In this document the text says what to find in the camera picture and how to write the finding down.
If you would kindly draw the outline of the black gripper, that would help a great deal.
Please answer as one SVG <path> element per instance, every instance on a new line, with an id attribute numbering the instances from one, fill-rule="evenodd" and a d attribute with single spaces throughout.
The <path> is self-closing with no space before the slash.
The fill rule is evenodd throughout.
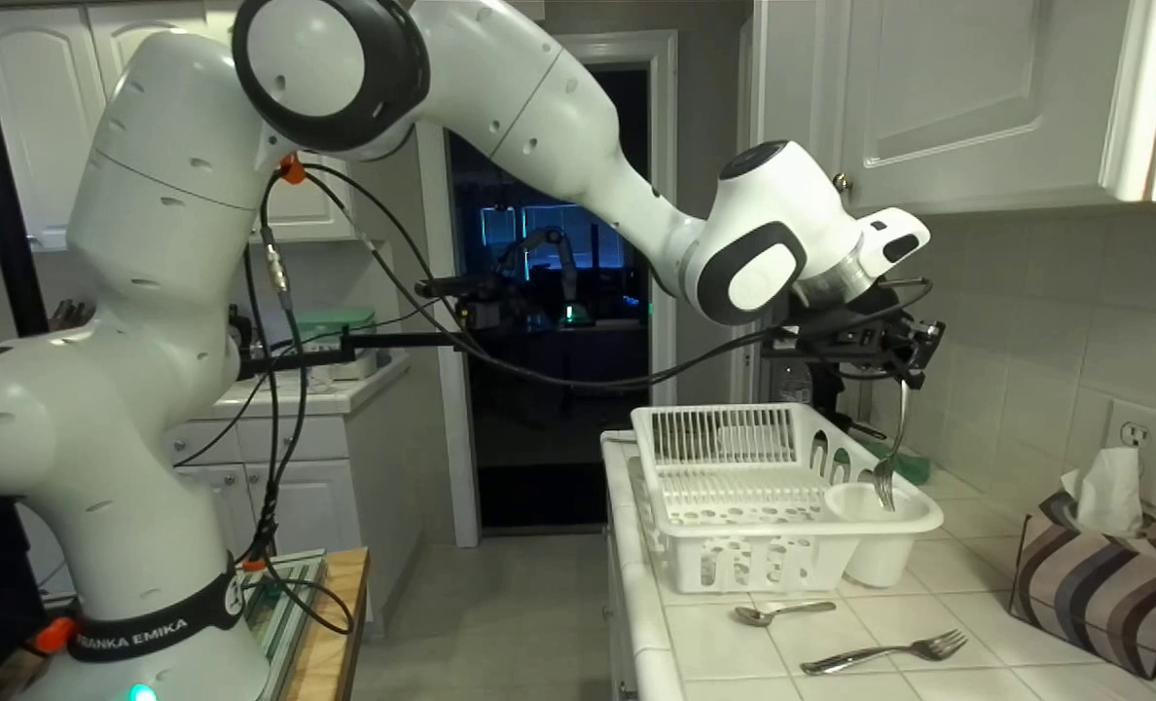
<path id="1" fill-rule="evenodd" d="M 841 361 L 924 390 L 942 335 L 942 323 L 911 311 L 803 311 L 766 335 L 762 353 L 812 361 L 811 405 L 834 414 L 843 393 Z"/>

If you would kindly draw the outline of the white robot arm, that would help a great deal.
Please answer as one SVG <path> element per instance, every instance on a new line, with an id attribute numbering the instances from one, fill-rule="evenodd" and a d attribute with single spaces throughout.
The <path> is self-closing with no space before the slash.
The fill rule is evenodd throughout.
<path id="1" fill-rule="evenodd" d="M 843 309 L 929 231 L 854 214 L 795 141 L 733 155 L 693 218 L 632 168 L 601 81 L 507 0 L 245 0 L 156 32 L 121 74 L 69 214 L 95 318 L 0 342 L 0 494 L 66 550 L 78 624 L 16 701 L 261 701 L 269 658 L 208 488 L 166 431 L 221 398 L 230 280 L 280 161 L 439 124 L 628 239 L 715 323 Z"/>

